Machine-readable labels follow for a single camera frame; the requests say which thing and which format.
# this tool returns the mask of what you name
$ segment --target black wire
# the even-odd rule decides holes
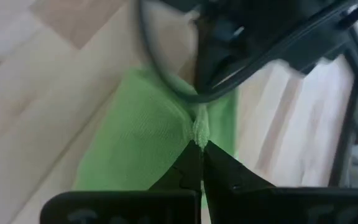
[[[302,38],[309,31],[313,30],[315,27],[319,26],[324,21],[349,9],[354,4],[353,1],[336,1],[327,8],[323,9],[317,15],[312,16],[310,20],[307,21],[305,24],[294,29],[293,32],[289,33],[289,35],[282,37],[280,41],[278,41],[276,44],[273,44],[271,48],[269,48],[266,52],[260,54],[253,61],[248,63],[248,65],[246,65],[245,61],[241,61],[235,63],[235,65],[233,66],[230,66],[230,68],[225,72],[226,75],[229,76],[234,71],[233,68],[239,68],[236,74],[234,74],[232,77],[228,78],[226,81],[222,82],[218,86],[214,87],[210,92],[192,95],[181,91],[177,86],[175,86],[174,83],[170,81],[168,75],[163,70],[163,65],[161,65],[159,62],[160,60],[157,59],[156,50],[152,42],[153,38],[149,33],[149,22],[147,20],[148,17],[145,12],[145,1],[146,0],[137,0],[135,2],[139,35],[140,40],[143,43],[145,53],[150,60],[151,66],[153,66],[153,69],[160,77],[160,79],[164,82],[164,84],[166,84],[166,86],[171,89],[171,91],[173,91],[179,98],[189,103],[207,103],[213,100],[217,100],[219,97],[225,95],[226,93],[229,93],[231,90],[239,86],[242,82],[246,81],[266,63],[278,58],[280,52],[288,48],[292,43]]]

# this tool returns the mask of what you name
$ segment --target black plastic part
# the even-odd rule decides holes
[[[190,141],[171,168],[151,186],[150,190],[190,189],[201,195],[201,149]]]
[[[358,189],[271,188],[221,194],[211,223],[358,223]]]
[[[207,17],[209,22],[198,24],[199,32],[209,34],[198,42],[195,85],[199,93],[211,91],[231,74],[225,70],[235,71],[247,66],[252,59],[267,52],[279,40],[294,32],[296,27],[332,3],[310,0],[225,2],[226,7],[220,9],[219,14],[213,5],[206,6],[201,16]],[[308,35],[281,46],[282,52],[272,55],[272,59],[284,59],[294,69],[308,74],[322,56],[330,54],[344,42],[344,30],[333,29],[340,20],[338,13],[337,17],[310,29]],[[241,60],[239,67],[230,68]]]
[[[254,174],[213,142],[204,149],[204,184],[211,197],[220,192],[243,192],[274,187],[265,179]]]
[[[69,192],[43,207],[40,224],[200,223],[199,195],[166,192]]]

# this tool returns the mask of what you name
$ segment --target wooden floor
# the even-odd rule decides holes
[[[0,224],[37,223],[70,189],[124,71],[142,64],[131,10],[131,0],[0,0]],[[196,42],[188,18],[153,12],[171,71],[183,70]],[[236,157],[277,185],[326,185],[352,82],[342,57],[306,78],[266,65],[240,88]]]

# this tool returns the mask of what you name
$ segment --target black frame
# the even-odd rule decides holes
[[[347,187],[347,175],[351,150],[356,143],[356,121],[358,120],[358,35],[349,30],[349,41],[344,45],[344,56],[354,74],[354,82],[347,104],[346,115],[329,178],[329,187]]]

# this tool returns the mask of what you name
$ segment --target green fabric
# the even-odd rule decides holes
[[[182,89],[192,86],[177,78]],[[233,155],[236,92],[208,105],[178,99],[148,70],[126,75],[77,171],[75,190],[145,190],[192,139]]]

